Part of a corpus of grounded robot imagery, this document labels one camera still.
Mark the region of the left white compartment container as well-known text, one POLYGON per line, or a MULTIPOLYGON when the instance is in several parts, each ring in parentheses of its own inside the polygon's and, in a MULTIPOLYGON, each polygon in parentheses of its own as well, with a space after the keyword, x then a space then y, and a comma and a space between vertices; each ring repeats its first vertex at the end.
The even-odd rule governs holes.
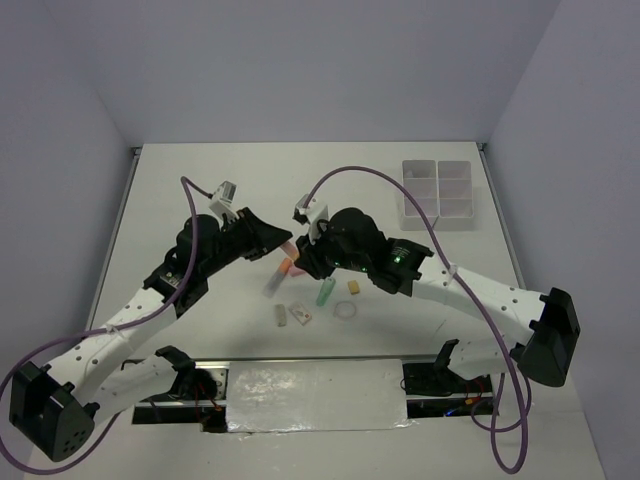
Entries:
MULTIPOLYGON (((403 160, 400 183, 416 200, 430 225, 435 227, 439 216, 436 162, 418 159, 403 160)), ((403 193, 398 194, 398 212, 401 230, 426 229, 418 209, 403 193)))

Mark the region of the right white compartment container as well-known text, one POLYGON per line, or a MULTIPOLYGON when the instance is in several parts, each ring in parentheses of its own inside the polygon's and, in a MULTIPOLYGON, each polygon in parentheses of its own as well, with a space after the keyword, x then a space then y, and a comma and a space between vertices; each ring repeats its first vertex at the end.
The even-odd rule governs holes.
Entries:
POLYGON ((470 231, 474 228, 474 195, 471 163, 436 163, 438 217, 441 231, 470 231))

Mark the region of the green stapler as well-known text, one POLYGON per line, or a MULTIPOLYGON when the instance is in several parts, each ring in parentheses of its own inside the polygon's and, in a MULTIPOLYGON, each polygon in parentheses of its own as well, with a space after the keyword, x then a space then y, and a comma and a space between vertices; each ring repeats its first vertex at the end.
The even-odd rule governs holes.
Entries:
POLYGON ((315 302, 315 304, 318 307, 323 307, 326 305, 328 299, 330 298, 334 290, 335 284, 336 284, 336 281, 332 277, 328 277, 322 282, 318 296, 316 298, 316 302, 315 302))

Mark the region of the white compartment container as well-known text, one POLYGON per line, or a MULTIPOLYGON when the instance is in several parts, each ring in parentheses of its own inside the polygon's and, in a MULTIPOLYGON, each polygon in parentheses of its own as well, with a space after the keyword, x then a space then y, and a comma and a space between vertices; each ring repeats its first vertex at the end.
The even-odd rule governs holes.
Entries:
MULTIPOLYGON (((400 183, 416 200, 430 225, 435 227, 439 216, 436 162, 418 159, 403 160, 400 183)), ((403 193, 398 194, 398 212, 401 230, 426 229, 418 209, 403 193)))
POLYGON ((438 217, 441 231, 470 231, 474 228, 474 195, 471 163, 436 163, 438 217))

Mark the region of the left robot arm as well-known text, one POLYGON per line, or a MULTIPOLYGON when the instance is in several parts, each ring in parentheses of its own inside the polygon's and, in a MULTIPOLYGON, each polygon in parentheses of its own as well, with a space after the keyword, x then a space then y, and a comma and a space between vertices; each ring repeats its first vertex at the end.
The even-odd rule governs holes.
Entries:
POLYGON ((71 337, 72 348, 43 366, 30 358, 18 363, 3 383, 11 389, 10 423, 60 463, 82 448, 96 426, 137 401, 164 392, 175 399, 189 396, 195 363, 173 346, 122 365, 195 305, 211 276, 238 259, 259 260, 291 237, 248 208, 190 217, 162 263, 103 326, 71 337))

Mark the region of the pink yellow highlighter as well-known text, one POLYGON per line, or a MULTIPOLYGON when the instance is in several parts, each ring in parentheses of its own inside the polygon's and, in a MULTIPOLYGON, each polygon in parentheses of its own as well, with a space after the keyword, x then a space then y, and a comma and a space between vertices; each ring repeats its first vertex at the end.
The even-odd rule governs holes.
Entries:
POLYGON ((297 250, 296 246, 293 243, 291 243, 290 241, 285 242, 281 246, 281 249, 293 261, 295 261, 299 257, 299 253, 298 253, 298 250, 297 250))

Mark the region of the silver foil covered plate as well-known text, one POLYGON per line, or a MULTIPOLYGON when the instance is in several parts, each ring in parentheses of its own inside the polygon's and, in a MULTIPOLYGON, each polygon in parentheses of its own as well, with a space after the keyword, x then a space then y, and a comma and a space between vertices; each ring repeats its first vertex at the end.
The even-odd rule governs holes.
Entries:
POLYGON ((371 431, 409 425, 395 359, 230 365, 226 422, 235 433, 371 431))

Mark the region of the clear tape roll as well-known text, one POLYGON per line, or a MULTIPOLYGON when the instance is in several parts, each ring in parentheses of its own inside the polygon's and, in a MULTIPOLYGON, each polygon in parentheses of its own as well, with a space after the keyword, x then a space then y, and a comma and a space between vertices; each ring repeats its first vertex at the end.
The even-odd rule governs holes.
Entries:
POLYGON ((353 302, 340 301, 333 310, 333 316, 340 320, 349 320, 357 315, 357 307, 353 302))

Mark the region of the orange capped clear tube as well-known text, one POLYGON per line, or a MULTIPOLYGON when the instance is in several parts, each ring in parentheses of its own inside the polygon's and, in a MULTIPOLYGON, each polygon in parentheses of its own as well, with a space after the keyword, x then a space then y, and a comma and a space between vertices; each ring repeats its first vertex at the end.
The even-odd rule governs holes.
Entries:
POLYGON ((264 286, 262 293, 267 298, 272 298, 276 291, 279 289, 282 284, 284 278, 287 276, 290 268, 292 266, 292 260, 290 258, 285 258, 274 274, 270 277, 267 284, 264 286))

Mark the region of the yellow eraser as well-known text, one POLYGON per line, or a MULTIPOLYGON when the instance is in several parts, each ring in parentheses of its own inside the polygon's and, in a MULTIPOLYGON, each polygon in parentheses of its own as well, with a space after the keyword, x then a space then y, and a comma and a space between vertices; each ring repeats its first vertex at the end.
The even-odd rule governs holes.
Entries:
POLYGON ((359 284, 355 280, 348 282, 348 289, 351 295, 356 295, 360 292, 359 284))

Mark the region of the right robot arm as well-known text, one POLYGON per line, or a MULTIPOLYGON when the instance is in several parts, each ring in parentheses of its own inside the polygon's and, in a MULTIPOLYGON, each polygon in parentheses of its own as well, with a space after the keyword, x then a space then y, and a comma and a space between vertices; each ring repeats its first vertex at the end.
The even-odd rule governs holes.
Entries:
POLYGON ((559 388, 567 380, 580 336, 571 295, 511 287, 453 264, 426 246, 387 237, 357 208, 329 215, 325 207, 297 207, 294 219, 307 226, 296 246, 295 264, 316 280, 335 270, 362 273, 378 289, 435 302, 484 321, 486 341, 448 340, 441 347, 436 383, 457 391, 468 380, 518 369, 528 380, 559 388))

